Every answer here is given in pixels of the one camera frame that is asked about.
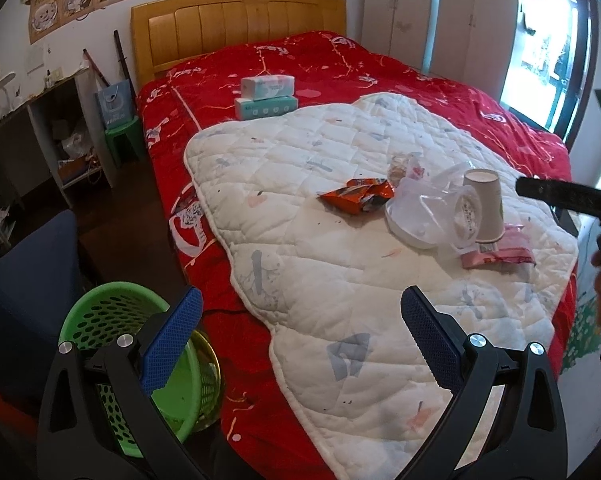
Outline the red patterned bedspread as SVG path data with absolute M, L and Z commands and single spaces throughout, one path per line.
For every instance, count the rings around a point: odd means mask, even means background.
M 141 89 L 137 103 L 160 199 L 180 266 L 203 293 L 204 330 L 226 378 L 223 442 L 267 479 L 327 479 L 329 466 L 276 383 L 270 334 L 236 295 L 229 259 L 198 206 L 183 160 L 195 133 L 234 118 L 241 80 L 265 74 L 293 76 L 303 106 L 351 103 L 373 92 L 410 96 L 527 176 L 567 180 L 569 156 L 558 136 L 529 127 L 483 91 L 424 76 L 335 32 L 225 47 L 182 62 Z

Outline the green plastic stool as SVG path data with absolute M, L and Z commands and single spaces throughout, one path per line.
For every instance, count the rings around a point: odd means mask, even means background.
M 117 167 L 129 158 L 142 158 L 145 141 L 140 118 L 134 116 L 130 122 L 105 131 L 105 141 Z

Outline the teal tissue box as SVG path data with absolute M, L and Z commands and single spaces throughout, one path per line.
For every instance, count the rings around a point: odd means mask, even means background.
M 298 108 L 298 99 L 296 96 L 277 96 L 258 101 L 236 98 L 234 105 L 237 120 L 252 120 L 294 112 Z

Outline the pink snack wrapper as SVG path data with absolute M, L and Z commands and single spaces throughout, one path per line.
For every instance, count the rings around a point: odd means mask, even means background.
M 521 224 L 506 224 L 500 240 L 477 243 L 461 256 L 464 269 L 477 269 L 491 264 L 535 264 L 530 238 Z

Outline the green plastic waste basket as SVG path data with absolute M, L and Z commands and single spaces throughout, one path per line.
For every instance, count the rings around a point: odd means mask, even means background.
M 189 288 L 173 307 L 156 292 L 128 282 L 111 282 L 82 296 L 66 316 L 61 344 L 98 351 L 122 336 L 137 337 L 151 320 L 167 317 L 141 351 L 140 383 L 177 439 L 214 421 L 221 389 L 219 362 L 198 330 L 203 295 Z

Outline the white quilted blanket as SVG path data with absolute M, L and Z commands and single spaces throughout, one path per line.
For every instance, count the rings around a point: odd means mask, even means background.
M 528 235 L 535 263 L 468 271 L 403 244 L 381 212 L 353 218 L 321 202 L 353 178 L 385 177 L 405 155 L 427 176 L 494 170 L 506 221 Z M 396 477 L 449 402 L 402 321 L 407 287 L 496 346 L 553 338 L 577 240 L 548 206 L 516 194 L 503 157 L 406 96 L 223 122 L 196 133 L 184 161 L 235 292 L 270 332 L 276 381 L 337 478 Z

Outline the white tissue pack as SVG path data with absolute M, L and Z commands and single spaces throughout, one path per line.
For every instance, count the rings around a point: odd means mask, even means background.
M 243 99 L 262 101 L 294 96 L 295 77 L 290 75 L 265 75 L 244 77 L 241 80 L 241 96 Z

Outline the white paper cup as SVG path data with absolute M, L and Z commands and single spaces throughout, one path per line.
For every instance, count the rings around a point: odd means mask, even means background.
M 498 242 L 504 234 L 504 210 L 498 172 L 491 169 L 468 169 L 463 176 L 463 184 L 474 188 L 481 206 L 477 242 Z

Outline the white wardrobe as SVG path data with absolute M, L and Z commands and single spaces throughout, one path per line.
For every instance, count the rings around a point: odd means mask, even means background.
M 361 44 L 501 98 L 518 0 L 364 0 Z

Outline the blue office chair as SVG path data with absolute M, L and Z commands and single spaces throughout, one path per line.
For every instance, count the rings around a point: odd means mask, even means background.
M 76 217 L 64 210 L 0 258 L 0 344 L 55 347 L 81 296 Z

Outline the white shelf desk unit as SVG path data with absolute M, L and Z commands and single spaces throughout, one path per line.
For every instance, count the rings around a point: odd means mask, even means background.
M 0 118 L 0 197 L 12 202 L 47 180 L 68 206 L 78 186 L 102 177 L 114 186 L 117 169 L 108 151 L 94 70 L 80 68 Z M 61 166 L 70 157 L 63 141 L 75 133 L 87 137 L 86 169 Z

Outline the wooden headboard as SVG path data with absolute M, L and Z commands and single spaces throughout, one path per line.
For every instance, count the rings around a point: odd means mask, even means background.
M 137 82 L 235 44 L 328 30 L 347 34 L 346 0 L 156 0 L 133 6 Z

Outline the orange snack wrapper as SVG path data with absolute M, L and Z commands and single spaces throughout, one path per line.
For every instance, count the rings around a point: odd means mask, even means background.
M 350 179 L 342 188 L 319 195 L 325 205 L 344 214 L 370 214 L 384 207 L 395 196 L 387 179 Z

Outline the clear plastic bag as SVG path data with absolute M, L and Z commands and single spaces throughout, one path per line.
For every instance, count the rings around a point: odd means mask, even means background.
M 432 176 L 419 164 L 416 153 L 393 160 L 389 172 L 390 182 L 396 185 L 393 197 L 426 196 L 427 203 L 445 222 L 445 230 L 453 237 L 450 245 L 428 250 L 462 255 L 477 243 L 481 206 L 474 188 L 463 184 L 463 176 L 471 168 L 471 162 L 460 162 Z

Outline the window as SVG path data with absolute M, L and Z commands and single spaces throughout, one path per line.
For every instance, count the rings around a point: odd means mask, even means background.
M 593 0 L 518 0 L 501 103 L 568 146 L 585 99 L 596 18 Z

